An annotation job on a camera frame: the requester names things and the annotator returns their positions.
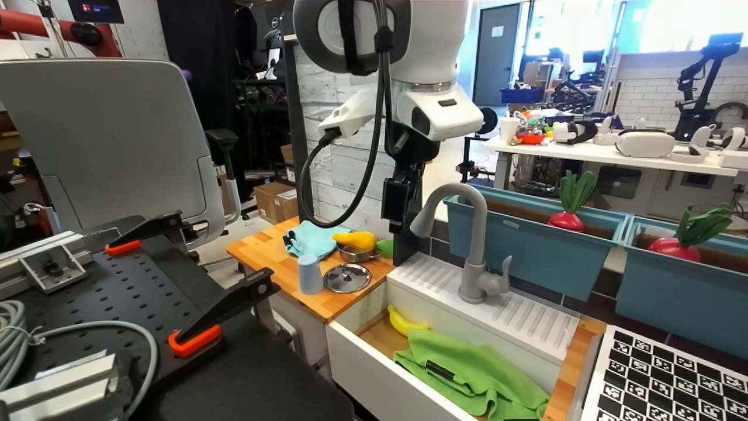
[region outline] gray faucet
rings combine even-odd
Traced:
[[[472,213],[472,233],[469,233],[469,251],[466,258],[464,268],[464,284],[459,289],[459,295],[464,302],[480,305],[487,302],[487,295],[500,297],[503,293],[509,291],[509,268],[513,268],[513,255],[504,258],[503,262],[503,276],[487,275],[487,262],[485,262],[485,251],[487,251],[487,217],[489,217],[489,206],[482,193],[478,193],[472,185],[443,185],[437,188],[417,220],[412,223],[412,233],[417,237],[427,237],[433,224],[436,224],[436,213],[437,206],[444,197],[459,195],[467,199],[474,208]]]

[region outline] green cloth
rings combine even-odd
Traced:
[[[489,421],[543,420],[549,396],[492,346],[474,346],[431,331],[410,333],[396,360],[472,416]]]

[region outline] teal bin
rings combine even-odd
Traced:
[[[578,215],[593,235],[548,228],[544,220],[561,210],[554,199],[508,189],[482,189],[489,201],[487,268],[503,269],[513,255],[513,276],[538,284],[561,295],[586,300],[603,264],[617,244],[627,244],[632,215],[585,208]],[[472,206],[459,199],[448,208],[448,251],[467,255]]]
[[[676,224],[635,217],[632,228],[616,311],[748,358],[748,241],[718,237],[701,245],[703,262],[686,262],[645,251],[654,240],[644,237],[647,230]]]

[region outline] yellow object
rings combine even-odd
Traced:
[[[377,245],[375,233],[350,233],[350,235],[334,235],[332,237],[340,245],[353,249],[358,252],[371,252]]]
[[[412,331],[431,331],[427,324],[407,320],[396,307],[389,307],[391,326],[407,337]]]

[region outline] red object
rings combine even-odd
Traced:
[[[548,220],[548,224],[569,233],[585,233],[585,223],[576,213],[557,213]]]
[[[58,21],[58,23],[62,23],[63,41],[74,42],[74,37],[72,37],[74,21]],[[122,56],[118,41],[112,35],[112,29],[106,23],[94,23],[94,27],[99,29],[104,41],[101,41],[101,45],[87,48],[87,49],[92,49],[92,54],[97,54],[97,56]],[[0,37],[11,41],[15,33],[48,37],[42,17],[0,10]]]
[[[654,244],[651,244],[651,252],[669,255],[687,262],[701,262],[701,251],[696,245],[682,249],[674,237],[662,237]]]
[[[219,331],[219,326],[211,326],[208,331],[199,333],[190,341],[180,341],[177,337],[180,337],[180,333],[170,333],[168,334],[170,355],[192,358],[194,353],[199,353],[199,351],[212,346],[216,341],[219,341],[223,331]]]
[[[540,145],[544,141],[544,137],[543,134],[520,134],[516,141],[522,145]]]
[[[134,255],[135,251],[141,251],[141,241],[129,241],[129,244],[120,244],[120,245],[106,245],[104,251],[111,258],[123,258],[123,255]]]

